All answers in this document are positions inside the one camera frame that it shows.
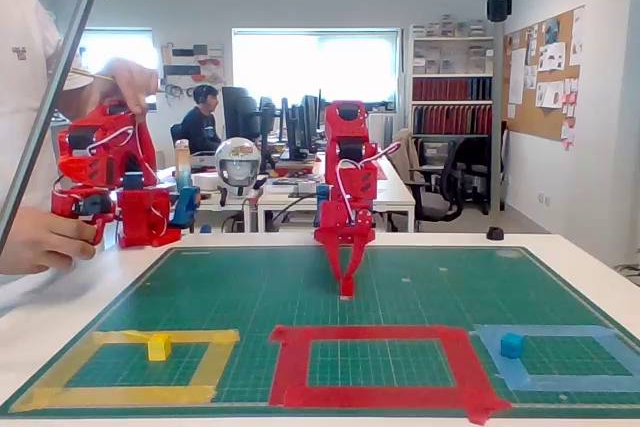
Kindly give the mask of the person's left hand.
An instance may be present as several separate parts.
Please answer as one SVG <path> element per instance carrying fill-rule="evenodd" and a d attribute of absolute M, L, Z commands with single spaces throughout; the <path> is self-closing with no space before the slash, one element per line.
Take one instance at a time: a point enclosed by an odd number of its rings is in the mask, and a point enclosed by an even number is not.
<path fill-rule="evenodd" d="M 147 98 L 157 93 L 158 73 L 134 61 L 113 58 L 100 71 L 109 80 L 99 79 L 98 99 L 123 100 L 136 116 L 144 116 L 148 111 Z"/>

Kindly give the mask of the person's right hand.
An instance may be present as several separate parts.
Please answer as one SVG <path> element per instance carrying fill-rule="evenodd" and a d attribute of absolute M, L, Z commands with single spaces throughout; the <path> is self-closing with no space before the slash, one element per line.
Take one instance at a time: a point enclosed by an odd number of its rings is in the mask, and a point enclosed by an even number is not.
<path fill-rule="evenodd" d="M 1 253 L 2 275 L 68 270 L 94 257 L 96 228 L 32 207 L 18 210 Z"/>

